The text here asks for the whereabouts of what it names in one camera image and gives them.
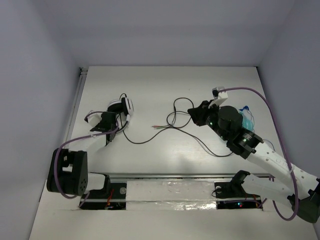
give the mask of black cable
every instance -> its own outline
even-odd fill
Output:
[[[205,148],[206,148],[212,155],[214,155],[215,157],[225,158],[225,157],[230,156],[230,155],[233,153],[233,152],[231,152],[231,153],[229,153],[229,154],[227,154],[227,155],[218,155],[218,154],[214,153],[213,151],[211,151],[211,150],[209,149],[209,147],[208,147],[200,138],[198,138],[197,136],[192,135],[192,134],[190,134],[190,133],[188,133],[188,132],[186,132],[186,131],[183,131],[183,130],[181,130],[181,129],[177,128],[177,127],[174,127],[174,126],[168,126],[168,127],[164,128],[164,129],[160,130],[159,132],[157,132],[157,133],[156,133],[153,137],[151,137],[150,139],[148,139],[148,140],[146,140],[146,141],[142,141],[142,142],[134,142],[134,141],[130,140],[130,139],[128,138],[128,136],[126,135],[125,131],[123,131],[123,134],[124,134],[125,138],[126,138],[130,143],[140,145],[140,144],[146,144],[146,143],[150,142],[150,141],[151,141],[152,139],[154,139],[158,134],[160,134],[161,132],[163,132],[163,131],[165,131],[165,130],[168,130],[168,129],[178,130],[178,131],[180,131],[180,132],[182,132],[182,133],[184,133],[184,134],[189,135],[190,137],[193,137],[194,139],[197,139],[197,140],[198,140],[200,143],[202,143],[203,146],[205,146]]]
[[[174,100],[174,102],[173,102],[173,109],[174,109],[174,111],[171,112],[171,113],[166,117],[166,122],[168,123],[168,125],[166,125],[166,126],[159,126],[159,127],[165,127],[165,128],[161,129],[161,130],[160,130],[159,132],[157,132],[153,137],[151,137],[150,139],[148,139],[148,140],[146,140],[146,141],[134,142],[134,141],[132,141],[132,140],[130,140],[130,139],[128,138],[128,136],[126,135],[125,131],[122,131],[123,134],[124,134],[124,136],[125,136],[125,138],[126,138],[130,143],[132,143],[132,144],[141,145],[141,144],[146,144],[146,143],[150,142],[152,139],[154,139],[157,135],[159,135],[161,132],[163,132],[163,131],[165,131],[165,130],[175,129],[175,130],[178,130],[178,131],[180,131],[180,132],[182,132],[182,133],[184,133],[184,134],[187,134],[187,135],[189,135],[190,137],[198,140],[198,141],[199,141],[200,143],[202,143],[203,146],[204,146],[212,155],[214,155],[215,157],[225,158],[225,157],[228,157],[228,156],[230,156],[231,154],[233,154],[233,152],[231,152],[231,153],[229,153],[229,154],[227,154],[227,155],[218,155],[218,154],[214,153],[213,151],[211,151],[211,150],[209,149],[209,147],[208,147],[200,138],[198,138],[197,136],[192,135],[192,134],[190,134],[190,133],[188,133],[188,132],[186,132],[186,131],[181,130],[181,128],[184,128],[186,125],[188,125],[188,123],[191,121],[191,117],[190,117],[190,119],[188,120],[188,122],[187,122],[185,125],[179,126],[179,127],[174,127],[174,126],[173,126],[173,125],[176,123],[177,113],[188,114],[188,113],[185,112],[185,111],[177,111],[176,106],[175,106],[175,103],[176,103],[176,101],[179,100],[179,99],[187,99],[187,100],[189,100],[189,101],[191,102],[192,107],[193,107],[193,108],[195,107],[194,103],[193,103],[189,98],[187,98],[187,97],[179,97],[179,98],[177,98],[176,100]],[[173,117],[174,120],[173,120],[172,123],[170,124],[169,121],[168,121],[168,118],[169,118],[169,116],[171,116],[172,114],[174,114],[174,117]],[[119,114],[118,117],[120,117],[120,124],[121,124],[121,129],[122,129],[124,126],[123,126],[123,123],[122,123],[121,114]]]
[[[189,114],[189,113],[187,113],[186,111],[173,111],[173,112],[171,112],[171,113],[166,117],[166,123],[168,124],[168,125],[167,125],[168,127],[174,127],[174,128],[176,128],[176,129],[182,129],[182,128],[184,128],[185,126],[187,126],[187,125],[190,123],[191,117],[189,118],[189,120],[186,122],[185,125],[183,125],[183,126],[173,126],[173,124],[171,125],[171,124],[169,123],[168,118],[169,118],[172,114],[174,114],[174,116],[177,116],[177,113]]]
[[[192,108],[195,107],[194,102],[193,102],[192,100],[190,100],[189,98],[187,98],[187,97],[178,97],[178,98],[175,99],[174,102],[173,102],[173,112],[171,112],[171,113],[166,117],[166,123],[167,123],[167,125],[163,125],[163,126],[159,126],[159,127],[170,127],[170,126],[173,127],[173,126],[175,125],[175,123],[176,123],[176,120],[177,120],[177,113],[189,114],[189,113],[187,113],[187,112],[185,112],[185,111],[177,111],[176,101],[178,101],[178,100],[180,100],[180,99],[186,99],[186,100],[188,100],[188,101],[192,104]],[[172,122],[169,123],[168,118],[169,118],[172,114],[174,114],[174,116],[173,116]],[[185,125],[179,126],[179,127],[176,127],[176,128],[179,128],[179,129],[184,128],[185,126],[188,125],[188,123],[189,123],[190,121],[191,121],[191,117],[190,117],[189,121],[188,121]]]
[[[124,95],[124,96],[127,98],[127,94],[122,93],[122,94],[120,95],[120,97],[119,97],[120,100],[121,100],[122,95]]]

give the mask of black bracket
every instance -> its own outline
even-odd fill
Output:
[[[58,149],[53,152],[50,170],[46,182],[49,192],[58,193],[54,176],[54,162]],[[72,171],[63,168],[72,166]],[[57,159],[58,181],[65,194],[82,196],[88,185],[88,160],[85,151],[62,149]]]

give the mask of blue object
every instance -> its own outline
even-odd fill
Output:
[[[244,110],[246,110],[250,116],[251,116],[251,119],[247,118],[247,116],[245,115],[244,113]],[[253,119],[253,116],[252,116],[252,113],[249,109],[248,106],[244,106],[242,109],[239,109],[239,113],[242,115],[242,127],[248,129],[249,131],[252,131],[254,132],[254,126],[255,124],[252,122],[252,119]]]

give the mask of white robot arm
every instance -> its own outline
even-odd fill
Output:
[[[259,178],[246,171],[239,171],[231,182],[216,191],[217,198],[229,198],[239,194],[255,194],[282,203],[292,210],[298,198],[297,215],[307,222],[317,222],[320,215],[319,179],[287,161],[271,149],[261,137],[242,127],[243,117],[232,106],[222,106],[228,95],[223,87],[212,90],[214,100],[203,101],[199,107],[188,109],[193,122],[198,126],[209,126],[236,155],[254,163],[281,183]]]

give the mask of white wall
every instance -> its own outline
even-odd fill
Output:
[[[319,13],[319,0],[297,0],[258,70],[293,162],[320,177]]]
[[[0,4],[0,238],[28,239],[79,68],[33,3]]]
[[[45,0],[79,66],[258,66],[294,0]]]

